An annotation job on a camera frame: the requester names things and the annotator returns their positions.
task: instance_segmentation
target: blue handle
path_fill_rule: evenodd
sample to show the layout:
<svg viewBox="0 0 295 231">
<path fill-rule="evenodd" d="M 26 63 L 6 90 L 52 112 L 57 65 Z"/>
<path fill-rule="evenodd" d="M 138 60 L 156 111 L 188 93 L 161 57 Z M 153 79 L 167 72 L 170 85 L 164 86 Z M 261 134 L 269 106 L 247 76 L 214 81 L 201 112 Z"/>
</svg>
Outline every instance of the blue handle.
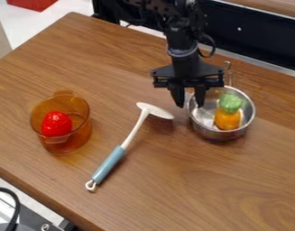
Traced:
<svg viewBox="0 0 295 231">
<path fill-rule="evenodd" d="M 106 160 L 101 166 L 94 172 L 91 179 L 96 183 L 100 184 L 103 178 L 113 169 L 118 161 L 124 156 L 125 149 L 121 146 L 116 148 L 110 153 Z"/>
</svg>

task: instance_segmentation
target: red object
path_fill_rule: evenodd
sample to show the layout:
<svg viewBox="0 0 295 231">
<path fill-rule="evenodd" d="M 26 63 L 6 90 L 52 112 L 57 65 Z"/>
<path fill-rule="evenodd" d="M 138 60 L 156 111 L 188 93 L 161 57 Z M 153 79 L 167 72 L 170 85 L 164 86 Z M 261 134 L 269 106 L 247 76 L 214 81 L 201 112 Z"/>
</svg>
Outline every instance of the red object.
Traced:
<svg viewBox="0 0 295 231">
<path fill-rule="evenodd" d="M 64 135 L 72 130 L 72 120 L 62 112 L 49 112 L 43 119 L 41 132 L 44 135 Z"/>
<path fill-rule="evenodd" d="M 34 11 L 43 11 L 58 0 L 7 0 L 9 5 L 16 5 Z"/>
</svg>

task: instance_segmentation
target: black cable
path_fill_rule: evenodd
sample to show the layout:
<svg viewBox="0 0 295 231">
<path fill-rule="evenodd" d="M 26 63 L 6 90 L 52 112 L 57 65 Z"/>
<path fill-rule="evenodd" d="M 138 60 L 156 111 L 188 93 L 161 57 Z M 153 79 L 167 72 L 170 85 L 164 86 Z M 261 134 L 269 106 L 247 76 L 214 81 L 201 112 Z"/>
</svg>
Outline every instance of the black cable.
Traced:
<svg viewBox="0 0 295 231">
<path fill-rule="evenodd" d="M 9 194 L 15 201 L 15 209 L 14 209 L 14 214 L 9 222 L 8 227 L 6 228 L 5 231 L 15 231 L 16 229 L 16 220 L 20 214 L 20 210 L 21 210 L 21 203 L 20 200 L 18 199 L 18 197 L 16 196 L 16 194 L 14 192 L 12 192 L 9 189 L 5 189 L 5 188 L 1 188 L 0 187 L 0 191 L 5 192 L 7 194 Z"/>
<path fill-rule="evenodd" d="M 198 48 L 198 54 L 203 57 L 203 58 L 211 58 L 214 56 L 215 52 L 216 52 L 216 43 L 214 41 L 213 38 L 211 38 L 209 35 L 205 34 L 205 33 L 202 33 L 200 36 L 199 36 L 199 39 L 198 39 L 200 42 L 208 45 L 208 46 L 211 46 L 212 47 L 212 50 L 211 52 L 208 54 L 208 55 L 204 55 L 200 49 Z"/>
</svg>

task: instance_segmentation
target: green pineapple top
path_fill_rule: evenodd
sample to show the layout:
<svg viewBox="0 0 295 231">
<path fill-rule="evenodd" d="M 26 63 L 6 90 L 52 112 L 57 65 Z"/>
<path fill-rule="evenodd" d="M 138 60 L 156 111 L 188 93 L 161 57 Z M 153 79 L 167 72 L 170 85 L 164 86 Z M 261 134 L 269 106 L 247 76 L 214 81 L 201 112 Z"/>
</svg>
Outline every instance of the green pineapple top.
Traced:
<svg viewBox="0 0 295 231">
<path fill-rule="evenodd" d="M 243 100 L 239 96 L 226 93 L 220 97 L 218 107 L 225 109 L 228 114 L 235 114 L 242 104 Z"/>
</svg>

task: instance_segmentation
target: white spatula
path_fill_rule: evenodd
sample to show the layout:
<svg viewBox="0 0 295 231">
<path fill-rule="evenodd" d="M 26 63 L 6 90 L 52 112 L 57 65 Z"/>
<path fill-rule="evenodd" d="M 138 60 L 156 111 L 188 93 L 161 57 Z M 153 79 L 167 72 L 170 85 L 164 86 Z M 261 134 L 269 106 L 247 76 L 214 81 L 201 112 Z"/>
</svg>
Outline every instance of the white spatula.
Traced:
<svg viewBox="0 0 295 231">
<path fill-rule="evenodd" d="M 174 116 L 167 111 L 146 103 L 136 103 L 138 107 L 142 109 L 140 118 L 138 119 L 134 129 L 124 140 L 123 144 L 116 146 L 116 148 L 109 154 L 106 160 L 100 165 L 100 167 L 91 176 L 91 180 L 88 181 L 85 186 L 89 191 L 95 191 L 96 185 L 100 184 L 105 176 L 113 169 L 118 161 L 124 156 L 125 149 L 129 146 L 130 142 L 134 139 L 137 131 L 140 129 L 144 120 L 149 114 L 158 116 L 163 119 L 173 119 Z"/>
</svg>

